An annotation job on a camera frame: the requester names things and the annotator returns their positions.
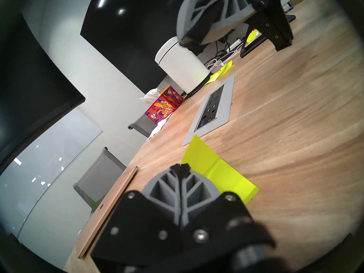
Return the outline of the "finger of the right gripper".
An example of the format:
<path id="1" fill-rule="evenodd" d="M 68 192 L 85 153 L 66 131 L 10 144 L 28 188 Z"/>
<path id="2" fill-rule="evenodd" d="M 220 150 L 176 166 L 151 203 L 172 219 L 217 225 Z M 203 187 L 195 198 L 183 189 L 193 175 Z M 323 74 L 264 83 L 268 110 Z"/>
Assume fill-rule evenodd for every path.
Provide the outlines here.
<path id="1" fill-rule="evenodd" d="M 177 39 L 184 48 L 209 44 L 240 23 L 261 32 L 276 51 L 292 45 L 293 32 L 280 0 L 184 0 L 177 18 Z"/>

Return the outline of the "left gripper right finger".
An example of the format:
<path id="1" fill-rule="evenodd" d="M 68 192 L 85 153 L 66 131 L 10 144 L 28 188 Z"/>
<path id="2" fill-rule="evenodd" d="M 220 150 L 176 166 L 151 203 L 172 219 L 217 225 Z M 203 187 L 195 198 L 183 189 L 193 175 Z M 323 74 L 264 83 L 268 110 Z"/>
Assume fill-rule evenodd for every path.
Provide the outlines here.
<path id="1" fill-rule="evenodd" d="M 254 220 L 238 194 L 220 192 L 208 178 L 181 165 L 181 239 L 184 248 L 200 248 L 202 244 L 231 244 L 227 232 L 254 224 Z"/>

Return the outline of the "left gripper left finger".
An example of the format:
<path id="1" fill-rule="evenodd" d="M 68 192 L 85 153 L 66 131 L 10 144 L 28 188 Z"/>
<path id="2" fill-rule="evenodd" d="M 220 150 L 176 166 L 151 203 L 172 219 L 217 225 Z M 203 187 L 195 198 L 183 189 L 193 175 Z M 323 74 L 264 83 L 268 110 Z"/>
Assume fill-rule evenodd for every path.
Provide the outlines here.
<path id="1" fill-rule="evenodd" d="M 123 195 L 97 241 L 92 257 L 173 257 L 183 252 L 180 186 L 183 167 L 152 178 L 146 192 Z"/>

